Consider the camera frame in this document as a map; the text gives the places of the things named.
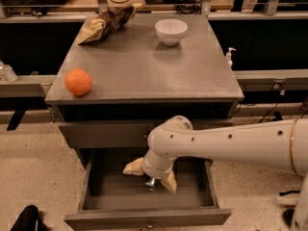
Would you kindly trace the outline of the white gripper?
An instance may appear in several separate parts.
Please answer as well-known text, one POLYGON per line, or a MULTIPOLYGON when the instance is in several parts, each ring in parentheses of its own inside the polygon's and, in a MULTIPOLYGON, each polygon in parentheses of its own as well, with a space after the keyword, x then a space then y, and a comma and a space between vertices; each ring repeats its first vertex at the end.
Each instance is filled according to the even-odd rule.
POLYGON ((145 156, 127 164, 122 171, 126 175, 147 176, 161 180, 162 185, 171 193, 176 193, 177 182, 172 171, 175 157, 158 155, 149 150, 145 156))

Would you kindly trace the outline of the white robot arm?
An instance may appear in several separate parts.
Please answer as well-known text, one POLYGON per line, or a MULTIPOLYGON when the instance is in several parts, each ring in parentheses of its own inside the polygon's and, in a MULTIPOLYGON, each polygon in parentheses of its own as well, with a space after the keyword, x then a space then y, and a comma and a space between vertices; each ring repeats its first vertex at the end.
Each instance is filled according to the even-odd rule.
POLYGON ((123 172, 159 180, 171 193, 177 189, 173 165, 183 157, 308 174, 307 118, 195 130, 187 118, 177 115, 150 132, 147 146, 146 154, 123 172))

